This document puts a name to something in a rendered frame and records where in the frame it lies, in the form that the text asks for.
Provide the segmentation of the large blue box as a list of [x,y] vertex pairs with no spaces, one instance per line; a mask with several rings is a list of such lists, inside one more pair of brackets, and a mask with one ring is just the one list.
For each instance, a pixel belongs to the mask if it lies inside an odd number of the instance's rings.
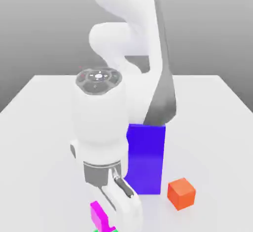
[[130,124],[127,131],[128,172],[125,180],[142,195],[161,193],[166,127]]

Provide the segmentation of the small orange cube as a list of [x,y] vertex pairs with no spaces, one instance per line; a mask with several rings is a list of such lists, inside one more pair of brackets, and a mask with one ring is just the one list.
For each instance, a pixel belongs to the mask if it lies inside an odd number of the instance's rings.
[[177,211],[192,206],[195,202],[196,189],[187,181],[180,178],[168,183],[167,198]]

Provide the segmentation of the small magenta cube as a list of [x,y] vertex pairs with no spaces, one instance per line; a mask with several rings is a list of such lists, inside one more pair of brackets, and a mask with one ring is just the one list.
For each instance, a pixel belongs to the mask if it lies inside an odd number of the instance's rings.
[[97,201],[90,204],[90,214],[92,222],[99,231],[107,231],[112,228],[116,229],[116,227],[109,226],[108,216]]

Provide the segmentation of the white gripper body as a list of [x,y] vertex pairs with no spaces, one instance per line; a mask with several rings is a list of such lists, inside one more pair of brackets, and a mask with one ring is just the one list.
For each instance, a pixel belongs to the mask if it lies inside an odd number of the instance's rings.
[[118,232],[142,232],[143,210],[138,194],[125,181],[123,188],[112,177],[102,187],[99,204],[108,216],[109,225],[115,226]]

